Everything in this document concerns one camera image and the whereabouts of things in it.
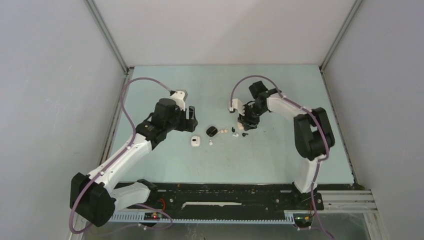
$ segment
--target purple cable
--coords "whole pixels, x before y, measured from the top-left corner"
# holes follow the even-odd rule
[[[237,86],[238,86],[241,82],[243,82],[244,80],[246,80],[246,79],[250,79],[250,78],[262,78],[262,79],[265,79],[265,80],[267,80],[268,82],[270,82],[270,83],[271,83],[271,84],[275,87],[275,89],[277,90],[278,95],[279,95],[279,96],[280,96],[280,97],[281,97],[284,101],[289,102],[290,104],[292,104],[292,105],[296,106],[296,107],[297,107],[297,108],[299,108],[300,110],[302,110],[302,111],[304,111],[305,113],[307,113],[307,114],[308,114],[308,115],[312,118],[313,122],[315,123],[316,128],[318,129],[319,135],[321,135],[322,141],[324,142],[324,147],[325,147],[325,157],[324,157],[324,158],[322,158],[322,159],[318,159],[318,160],[317,160],[315,174],[314,174],[313,179],[312,179],[312,184],[310,185],[310,197],[311,197],[312,207],[313,207],[313,210],[316,212],[315,216],[316,216],[316,218],[318,219],[318,223],[319,223],[319,226],[320,226],[321,230],[322,230],[322,231],[323,231],[323,232],[327,235],[327,237],[329,237],[329,238],[331,238],[331,239],[334,239],[334,236],[333,236],[330,232],[328,232],[328,231],[324,228],[324,225],[323,225],[323,223],[321,222],[320,216],[319,216],[319,214],[318,214],[317,206],[315,205],[315,199],[314,199],[314,185],[315,185],[315,181],[316,181],[316,180],[317,180],[317,178],[318,178],[318,173],[319,173],[319,171],[320,171],[320,164],[321,164],[321,162],[322,162],[322,161],[327,160],[327,159],[329,158],[329,156],[330,156],[330,148],[329,148],[329,145],[328,145],[328,143],[327,143],[326,136],[325,136],[325,134],[324,134],[323,129],[321,128],[320,123],[318,122],[318,120],[315,118],[315,116],[314,116],[314,115],[313,115],[313,114],[312,114],[312,113],[311,113],[308,109],[306,109],[305,107],[302,107],[302,106],[301,106],[301,105],[299,105],[297,102],[292,101],[292,100],[290,100],[289,98],[287,98],[287,97],[283,96],[283,95],[281,94],[280,89],[279,89],[279,88],[277,87],[277,85],[275,84],[275,82],[273,82],[271,79],[269,79],[269,78],[267,78],[267,77],[265,77],[265,76],[261,76],[261,75],[250,75],[250,76],[246,76],[246,77],[244,77],[243,79],[241,79],[240,81],[238,81],[238,82],[235,84],[234,88],[233,88],[233,89],[232,89],[232,91],[231,91],[231,96],[230,96],[230,100],[229,100],[229,106],[230,106],[230,107],[233,107],[233,95],[234,95],[234,91],[236,90]]]
[[[121,89],[120,94],[119,94],[119,101],[120,101],[120,107],[122,108],[122,112],[125,115],[126,119],[128,119],[129,124],[131,125],[131,129],[132,129],[132,137],[131,140],[128,143],[128,146],[131,146],[134,143],[134,139],[136,138],[136,127],[134,126],[134,122],[131,120],[130,116],[127,113],[127,110],[125,110],[124,107],[124,92],[125,90],[128,88],[128,85],[130,85],[131,83],[138,81],[138,80],[149,80],[149,81],[153,81],[159,85],[161,85],[162,87],[164,87],[168,92],[171,92],[171,89],[169,87],[167,87],[165,84],[163,84],[162,82],[150,78],[150,77],[137,77],[134,78],[130,81],[128,81]],[[126,148],[124,148],[120,153],[118,153],[118,155],[116,155],[116,157],[114,157],[106,166],[104,166],[104,168],[100,171],[100,172],[105,172],[112,164],[114,164],[125,152],[127,151]],[[75,211],[77,209],[78,204],[81,201],[81,198],[83,197],[83,195],[87,192],[87,190],[89,189],[89,187],[94,183],[94,181],[96,179],[98,179],[100,177],[100,172],[98,172],[88,183],[87,185],[85,185],[85,187],[82,189],[82,191],[79,193],[78,197],[75,200],[75,203],[72,206],[72,210],[70,211],[70,215],[69,215],[69,230],[73,233],[73,234],[81,234],[84,233],[85,231],[87,231],[93,224],[90,223],[88,224],[85,228],[81,229],[81,230],[75,230],[74,228],[74,215],[75,215]]]
[[[136,206],[143,207],[145,209],[150,209],[150,210],[153,210],[153,211],[155,211],[157,213],[160,213],[160,214],[166,216],[170,220],[170,224],[168,224],[167,226],[163,226],[163,227],[151,227],[151,226],[142,225],[141,223],[132,223],[132,224],[128,224],[128,225],[122,226],[122,227],[120,227],[120,228],[118,228],[116,230],[113,230],[113,231],[110,231],[110,232],[107,232],[107,233],[103,233],[103,234],[95,234],[93,232],[91,232],[91,233],[94,234],[94,235],[96,235],[96,236],[98,236],[98,237],[105,237],[105,236],[112,235],[114,233],[117,233],[117,232],[119,232],[121,230],[124,230],[124,229],[127,229],[127,228],[141,227],[141,226],[144,226],[144,227],[146,227],[148,229],[151,229],[151,230],[164,230],[164,229],[170,228],[172,226],[173,222],[174,222],[174,220],[172,219],[171,216],[169,216],[168,214],[166,214],[165,212],[163,212],[161,210],[157,210],[157,209],[155,209],[153,207],[150,207],[150,206],[147,206],[147,205],[144,205],[144,204],[141,204],[141,203],[137,203]]]

